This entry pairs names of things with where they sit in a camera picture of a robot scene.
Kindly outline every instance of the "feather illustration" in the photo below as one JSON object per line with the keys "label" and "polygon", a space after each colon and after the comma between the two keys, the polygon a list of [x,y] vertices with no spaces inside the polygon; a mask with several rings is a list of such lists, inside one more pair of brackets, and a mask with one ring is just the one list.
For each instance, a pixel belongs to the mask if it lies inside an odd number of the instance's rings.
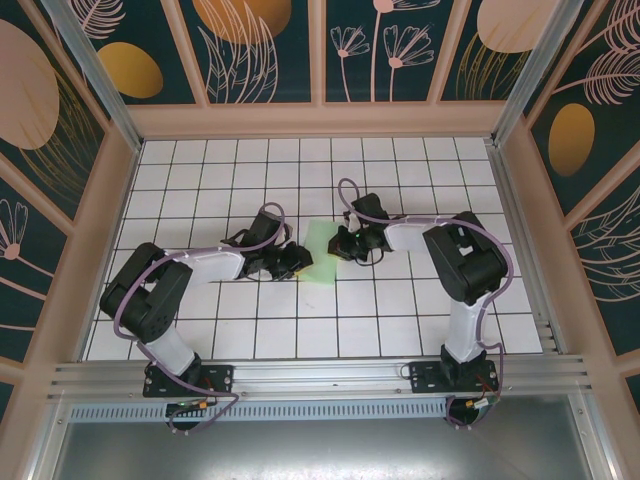
{"label": "feather illustration", "polygon": [[126,13],[122,0],[70,0],[71,8],[85,35],[95,40],[106,40]]}
{"label": "feather illustration", "polygon": [[576,85],[584,85],[590,103],[622,105],[622,99],[631,96],[640,85],[640,50],[603,53],[593,62],[584,79],[556,88],[553,94]]}
{"label": "feather illustration", "polygon": [[618,52],[640,45],[640,0],[616,0],[611,10],[604,38]]}
{"label": "feather illustration", "polygon": [[217,8],[209,1],[201,5],[207,20],[220,32],[212,36],[198,27],[209,55],[206,87],[212,102],[270,102],[278,85],[278,58],[267,24],[256,19],[246,3],[244,23],[230,0],[221,0]]}
{"label": "feather illustration", "polygon": [[580,222],[574,242],[597,300],[640,296],[640,187],[617,207]]}

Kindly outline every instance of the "green sponge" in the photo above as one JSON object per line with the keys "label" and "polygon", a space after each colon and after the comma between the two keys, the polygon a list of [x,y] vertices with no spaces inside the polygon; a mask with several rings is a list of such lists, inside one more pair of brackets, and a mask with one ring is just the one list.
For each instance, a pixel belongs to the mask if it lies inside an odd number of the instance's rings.
{"label": "green sponge", "polygon": [[303,282],[333,285],[336,281],[338,257],[327,253],[329,240],[338,233],[340,224],[328,220],[312,219],[309,222],[304,247],[311,252],[313,265],[298,274]]}

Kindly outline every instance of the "white tile floor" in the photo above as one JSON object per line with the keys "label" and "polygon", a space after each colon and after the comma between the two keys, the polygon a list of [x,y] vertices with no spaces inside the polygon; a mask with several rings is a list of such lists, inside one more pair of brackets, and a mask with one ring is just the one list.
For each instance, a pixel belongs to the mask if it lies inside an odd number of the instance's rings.
{"label": "white tile floor", "polygon": [[[311,219],[341,221],[333,186],[344,176],[377,193],[390,214],[471,208],[515,252],[480,138],[155,141],[145,144],[108,278],[145,241],[216,245],[247,228],[265,201],[282,204],[304,244]],[[492,307],[485,339],[503,341],[509,354],[541,352],[519,267],[517,275]],[[437,355],[449,309],[430,257],[393,253],[375,267],[340,262],[330,287],[296,280],[202,285],[185,295],[176,325],[203,358]],[[141,355],[98,314],[85,358]]]}

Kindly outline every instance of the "black mounting plate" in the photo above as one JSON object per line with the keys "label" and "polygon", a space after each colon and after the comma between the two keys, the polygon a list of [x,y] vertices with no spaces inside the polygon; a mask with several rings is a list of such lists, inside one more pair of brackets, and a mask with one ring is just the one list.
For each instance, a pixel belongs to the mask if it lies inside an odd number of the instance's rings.
{"label": "black mounting plate", "polygon": [[463,393],[482,392],[482,383],[476,378],[479,375],[492,389],[498,389],[496,366],[491,360],[484,360],[478,365],[473,375],[460,379],[457,385],[451,385],[440,368],[440,361],[411,362],[409,380],[413,393]]}
{"label": "black mounting plate", "polygon": [[[216,392],[231,392],[233,369],[233,365],[202,365],[200,381],[196,386],[205,390],[213,388]],[[148,365],[145,369],[142,396],[145,398],[204,397],[201,393],[177,385],[167,378],[158,367],[152,365]]]}

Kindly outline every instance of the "wall panel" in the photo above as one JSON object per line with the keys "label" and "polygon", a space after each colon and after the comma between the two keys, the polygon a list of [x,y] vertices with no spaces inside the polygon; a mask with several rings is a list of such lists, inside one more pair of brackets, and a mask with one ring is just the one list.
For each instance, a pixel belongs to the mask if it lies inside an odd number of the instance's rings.
{"label": "wall panel", "polygon": [[0,179],[0,356],[25,359],[67,237]]}
{"label": "wall panel", "polygon": [[571,235],[616,354],[640,349],[640,168]]}
{"label": "wall panel", "polygon": [[640,4],[608,2],[531,129],[568,214],[640,140]]}
{"label": "wall panel", "polygon": [[311,101],[306,0],[179,5],[209,102]]}
{"label": "wall panel", "polygon": [[472,0],[441,100],[506,100],[557,0]]}
{"label": "wall panel", "polygon": [[[64,44],[40,0],[37,5]],[[74,0],[69,6],[127,105],[194,103],[158,0]]]}
{"label": "wall panel", "polygon": [[426,100],[453,2],[356,3],[327,1],[326,101]]}
{"label": "wall panel", "polygon": [[73,219],[104,130],[16,0],[0,44],[0,156]]}

